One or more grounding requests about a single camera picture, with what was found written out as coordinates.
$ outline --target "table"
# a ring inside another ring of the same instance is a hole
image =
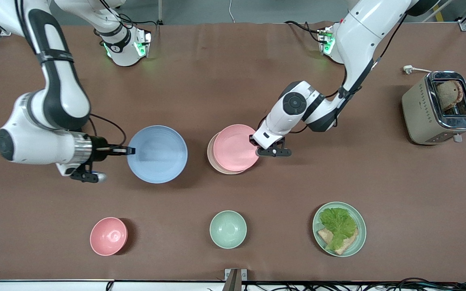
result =
[[[215,280],[225,268],[243,267],[250,280],[466,281],[466,134],[461,144],[411,144],[400,107],[423,77],[404,75],[404,65],[466,78],[466,32],[458,24],[404,24],[339,127],[290,135],[291,158],[260,159],[236,176],[207,163],[215,133],[236,123],[256,127],[292,81],[307,80],[327,95],[343,79],[343,67],[320,56],[305,31],[162,26],[151,58],[123,68],[107,59],[91,27],[63,30],[93,112],[129,137],[153,124],[176,129],[188,164],[177,179],[154,185],[135,177],[124,157],[109,157],[95,165],[108,181],[89,184],[61,177],[53,165],[0,157],[0,279]],[[43,86],[24,39],[2,38],[0,126],[17,96]],[[109,142],[120,140],[110,125],[96,126]],[[329,201],[351,204],[366,220],[366,244],[355,256],[329,256],[313,239],[312,217]],[[248,223],[246,240],[233,250],[209,237],[212,217],[226,209]],[[120,255],[101,257],[89,233],[109,216],[125,219],[130,238]]]

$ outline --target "beige plate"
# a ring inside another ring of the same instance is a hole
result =
[[[235,171],[226,170],[218,164],[218,162],[215,160],[215,157],[213,157],[213,144],[215,143],[215,138],[217,138],[217,136],[218,136],[218,133],[210,140],[208,144],[208,160],[210,161],[211,166],[215,170],[219,171],[220,173],[226,174],[226,175],[236,175],[236,174],[240,174],[244,172],[244,171],[235,172]]]

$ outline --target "floor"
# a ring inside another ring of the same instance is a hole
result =
[[[163,0],[165,25],[231,22],[227,0]],[[127,0],[120,9],[135,21],[157,20],[157,0]],[[466,0],[455,0],[444,9],[444,21],[453,21],[466,9]],[[52,14],[61,25],[87,25],[83,19],[61,10],[54,1]],[[231,14],[236,22],[281,23],[338,21],[347,13],[341,0],[232,0]],[[406,22],[421,22],[426,16],[408,17]]]

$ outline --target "green plate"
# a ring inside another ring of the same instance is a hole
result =
[[[233,210],[219,212],[211,220],[211,240],[223,249],[238,247],[248,234],[248,226],[244,217]]]
[[[357,228],[359,229],[359,235],[355,239],[354,243],[352,243],[352,245],[341,256],[336,254],[334,251],[327,250],[327,243],[325,243],[321,236],[318,235],[318,231],[325,228],[321,223],[320,214],[323,210],[328,208],[343,208],[348,210],[348,214],[350,214],[350,216],[355,220]],[[366,241],[366,224],[364,223],[364,219],[362,219],[361,214],[355,208],[343,202],[329,202],[321,206],[316,212],[316,215],[314,215],[314,219],[312,221],[312,232],[314,233],[314,238],[316,238],[318,245],[320,245],[325,252],[336,257],[349,257],[355,255],[363,247],[364,242]]]

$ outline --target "toast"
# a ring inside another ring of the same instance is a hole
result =
[[[449,80],[436,86],[443,110],[451,109],[463,100],[463,88],[458,81]]]
[[[332,238],[333,238],[333,233],[331,231],[327,230],[326,228],[323,228],[322,230],[318,231],[318,235],[321,236],[321,238],[327,244],[329,244],[332,241]],[[336,254],[338,254],[339,256],[341,256],[354,243],[354,241],[355,241],[355,239],[357,238],[358,235],[359,235],[359,229],[356,228],[355,232],[354,232],[354,235],[347,238],[347,239],[344,239],[342,247],[340,247],[337,250],[334,250],[334,252]]]

